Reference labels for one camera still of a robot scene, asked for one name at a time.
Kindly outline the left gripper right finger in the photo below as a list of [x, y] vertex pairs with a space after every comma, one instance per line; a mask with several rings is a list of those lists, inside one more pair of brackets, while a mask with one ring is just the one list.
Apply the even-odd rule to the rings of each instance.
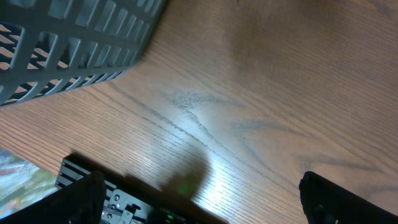
[[300, 201], [309, 224], [397, 224], [394, 215], [312, 172], [304, 173]]

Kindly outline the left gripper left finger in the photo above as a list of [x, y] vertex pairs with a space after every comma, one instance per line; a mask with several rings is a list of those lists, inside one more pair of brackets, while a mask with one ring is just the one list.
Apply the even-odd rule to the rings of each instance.
[[99, 224], [106, 196], [104, 175], [92, 172], [1, 219], [2, 224]]

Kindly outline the grey plastic mesh basket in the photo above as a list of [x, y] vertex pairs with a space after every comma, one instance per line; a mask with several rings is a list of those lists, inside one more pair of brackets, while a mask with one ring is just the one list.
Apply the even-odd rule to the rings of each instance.
[[1, 105], [120, 77], [139, 61], [166, 5], [2, 1]]

